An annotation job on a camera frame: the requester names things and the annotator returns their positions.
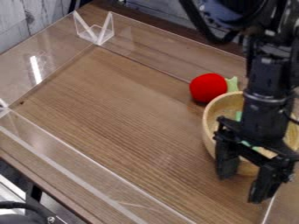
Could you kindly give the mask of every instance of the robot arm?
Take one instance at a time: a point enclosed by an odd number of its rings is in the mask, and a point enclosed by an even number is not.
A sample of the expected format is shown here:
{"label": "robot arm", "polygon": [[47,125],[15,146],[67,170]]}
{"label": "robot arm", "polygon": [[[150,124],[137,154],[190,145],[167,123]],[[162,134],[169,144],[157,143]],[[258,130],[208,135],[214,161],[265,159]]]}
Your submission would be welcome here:
{"label": "robot arm", "polygon": [[[297,0],[205,0],[197,11],[193,0],[181,0],[196,27],[214,44],[226,44],[240,32],[248,34],[249,84],[241,122],[220,117],[217,140],[217,172],[221,179],[234,176],[240,156],[260,167],[249,202],[272,198],[282,183],[293,180],[299,154],[285,143],[286,129],[299,86],[299,3]],[[230,30],[218,38],[206,23]],[[264,46],[284,46],[289,56],[270,54]],[[261,146],[277,156],[268,158],[242,144]]]}

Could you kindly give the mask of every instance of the acrylic corner bracket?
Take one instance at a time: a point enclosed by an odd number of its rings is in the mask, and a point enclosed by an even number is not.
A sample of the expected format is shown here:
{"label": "acrylic corner bracket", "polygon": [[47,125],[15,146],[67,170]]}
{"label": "acrylic corner bracket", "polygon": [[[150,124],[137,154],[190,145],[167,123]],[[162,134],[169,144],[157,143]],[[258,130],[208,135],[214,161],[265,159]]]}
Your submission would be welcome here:
{"label": "acrylic corner bracket", "polygon": [[74,11],[74,20],[79,37],[93,42],[95,45],[102,46],[115,36],[113,12],[107,14],[103,27],[95,24],[89,26],[77,11]]}

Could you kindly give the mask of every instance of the wooden tabletop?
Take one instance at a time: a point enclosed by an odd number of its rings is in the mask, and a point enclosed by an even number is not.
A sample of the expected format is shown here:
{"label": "wooden tabletop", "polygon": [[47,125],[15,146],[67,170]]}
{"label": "wooden tabletop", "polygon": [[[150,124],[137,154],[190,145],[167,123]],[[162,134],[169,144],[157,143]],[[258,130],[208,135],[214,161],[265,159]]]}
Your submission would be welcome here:
{"label": "wooden tabletop", "polygon": [[[106,15],[95,4],[81,13],[90,20]],[[245,60],[240,56],[192,40],[184,44],[190,49],[178,54],[197,56],[190,62],[196,71],[202,69],[228,77],[245,75]],[[157,48],[159,43],[150,49],[159,54]],[[93,46],[14,105],[14,110],[196,223],[262,221],[268,205],[248,203],[253,178],[237,176],[220,181],[217,177],[202,141],[205,107],[193,102],[188,82]],[[3,134],[0,137],[2,158],[86,221],[131,223],[121,216],[111,222],[109,216],[114,212],[99,206],[95,195],[21,144]],[[47,141],[41,140],[39,144],[49,154],[59,153]],[[58,159],[74,162],[71,156]],[[86,171],[85,166],[74,165],[74,169]],[[93,179],[94,174],[86,172],[86,175]]]}

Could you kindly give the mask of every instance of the bamboo bowl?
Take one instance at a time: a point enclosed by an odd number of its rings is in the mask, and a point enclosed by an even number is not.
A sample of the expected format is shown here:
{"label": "bamboo bowl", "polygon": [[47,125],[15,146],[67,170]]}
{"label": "bamboo bowl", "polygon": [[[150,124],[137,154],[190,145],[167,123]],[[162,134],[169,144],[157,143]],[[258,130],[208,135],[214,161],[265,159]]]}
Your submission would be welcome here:
{"label": "bamboo bowl", "polygon": [[[217,119],[220,116],[226,116],[228,118],[236,120],[237,112],[242,111],[244,108],[244,93],[233,92],[221,95],[217,99],[214,99],[208,108],[205,109],[202,123],[204,123],[204,142],[208,148],[209,153],[216,158],[216,140],[214,132],[220,127],[220,123]],[[299,128],[296,124],[290,122],[285,142],[290,145],[290,147],[297,151],[299,148]],[[266,150],[265,148],[258,148],[261,154],[266,155],[269,158],[273,158],[277,154]],[[258,167],[252,164],[244,157],[241,158],[241,165],[238,168],[238,174],[245,176],[257,176],[258,175]]]}

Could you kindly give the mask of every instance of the red foam ball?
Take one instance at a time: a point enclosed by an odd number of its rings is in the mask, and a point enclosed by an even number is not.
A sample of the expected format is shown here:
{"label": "red foam ball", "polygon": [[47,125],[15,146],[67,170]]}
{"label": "red foam ball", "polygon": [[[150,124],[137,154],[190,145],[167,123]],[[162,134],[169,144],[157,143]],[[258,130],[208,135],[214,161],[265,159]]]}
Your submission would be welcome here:
{"label": "red foam ball", "polygon": [[217,73],[206,73],[192,81],[192,96],[197,102],[210,102],[229,91],[226,79]]}

